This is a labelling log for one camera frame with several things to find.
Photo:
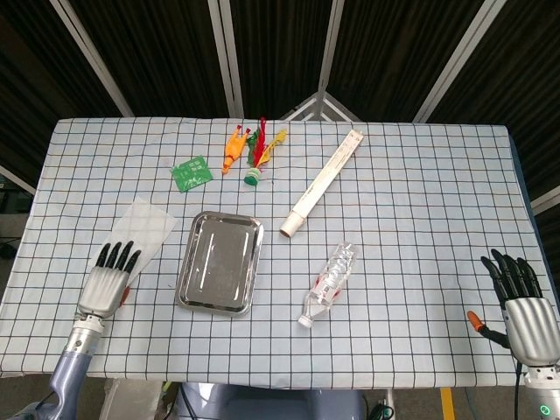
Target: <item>robotic arm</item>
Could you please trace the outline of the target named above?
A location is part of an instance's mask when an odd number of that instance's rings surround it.
[[[121,245],[118,242],[110,253],[109,243],[103,247],[97,264],[92,268],[81,293],[76,320],[49,382],[53,393],[59,398],[58,404],[34,402],[11,420],[74,420],[76,418],[81,384],[95,354],[97,342],[102,336],[103,320],[112,317],[118,309],[130,272],[141,252],[136,251],[129,259],[134,245],[134,242],[130,241],[117,261]]]
[[[560,330],[556,316],[543,293],[533,269],[522,258],[514,260],[492,249],[494,265],[486,257],[488,269],[506,322],[507,335],[487,328],[474,312],[467,317],[482,336],[505,348],[528,367],[523,376],[535,406],[537,418],[560,418]]]

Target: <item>stainless steel tray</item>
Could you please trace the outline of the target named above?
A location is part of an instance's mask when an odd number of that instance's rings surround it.
[[[253,299],[263,225],[237,214],[202,212],[192,221],[175,300],[192,310],[241,315]]]

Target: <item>orange rubber chicken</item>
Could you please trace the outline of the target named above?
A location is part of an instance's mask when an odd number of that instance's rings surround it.
[[[242,130],[242,126],[238,125],[234,133],[231,135],[226,144],[226,158],[224,159],[224,167],[221,173],[228,173],[229,167],[234,161],[236,161],[239,156],[242,155],[243,147],[245,147],[245,142],[247,142],[247,136],[249,135],[250,129],[246,129],[242,136],[239,132]]]

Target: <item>white checkered tablecloth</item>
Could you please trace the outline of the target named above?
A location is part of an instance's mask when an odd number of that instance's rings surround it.
[[[2,375],[52,372],[70,333],[88,258],[135,197],[178,218],[107,322],[89,374],[284,388],[513,384],[508,351],[467,324],[475,310],[504,331],[490,248],[526,258],[556,307],[503,127],[268,122],[283,128],[257,188],[246,155],[221,176],[235,126],[256,121],[73,119],[52,136],[0,310]],[[354,128],[365,138],[289,240],[291,207]],[[214,180],[179,192],[170,169],[204,157]],[[251,311],[240,318],[174,304],[193,216],[258,218],[265,235]],[[331,313],[297,318],[338,242],[360,257]]]

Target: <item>clear plastic bottle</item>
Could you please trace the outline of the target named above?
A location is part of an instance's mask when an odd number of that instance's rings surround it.
[[[299,324],[311,328],[313,320],[320,313],[331,309],[334,300],[352,272],[352,265],[355,260],[355,246],[349,242],[339,244],[326,266],[317,276],[315,285],[305,297],[304,312],[297,321]]]

